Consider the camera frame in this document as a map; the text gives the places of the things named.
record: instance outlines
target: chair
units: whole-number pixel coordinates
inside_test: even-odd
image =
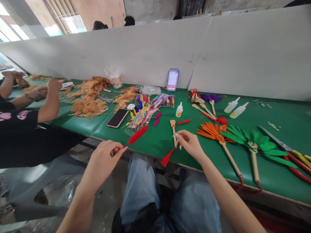
[[[17,222],[64,215],[67,208],[34,202],[35,196],[47,184],[63,175],[83,174],[87,164],[68,153],[36,167],[9,168],[4,171],[10,191],[7,202],[14,208]]]

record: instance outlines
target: bracelet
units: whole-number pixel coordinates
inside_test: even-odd
[[[34,98],[31,98],[31,97],[29,96],[28,93],[25,93],[25,96],[26,96],[27,99],[32,100],[32,101],[35,101],[35,99],[34,99]]]

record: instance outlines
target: smartphone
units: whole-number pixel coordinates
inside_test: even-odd
[[[169,69],[166,87],[168,91],[176,91],[178,78],[179,78],[179,69]]]
[[[113,128],[118,128],[125,116],[128,114],[127,109],[120,108],[108,121],[107,126],[113,127]]]

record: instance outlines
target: pink graphic print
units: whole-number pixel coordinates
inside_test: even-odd
[[[8,120],[10,119],[12,116],[11,116],[11,113],[3,113],[3,112],[0,112],[0,121],[4,121],[4,120]]]
[[[21,111],[20,113],[17,114],[17,118],[20,120],[25,120],[29,112],[30,111]]]

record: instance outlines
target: red handle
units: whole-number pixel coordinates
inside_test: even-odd
[[[298,160],[295,156],[293,156],[290,152],[286,151],[286,153],[288,154],[288,156],[295,161],[299,166],[301,166],[303,169],[305,169],[307,172],[309,172],[311,174],[311,169],[305,165],[304,163],[302,163],[300,160]]]
[[[289,161],[289,158],[288,158],[287,156],[284,156],[284,159],[285,159],[286,161]],[[303,179],[304,181],[307,181],[307,182],[311,183],[311,179],[305,177],[303,174],[301,174],[299,171],[297,171],[296,168],[289,167],[289,169],[290,169],[293,173],[295,173],[297,176],[299,176],[301,179]]]

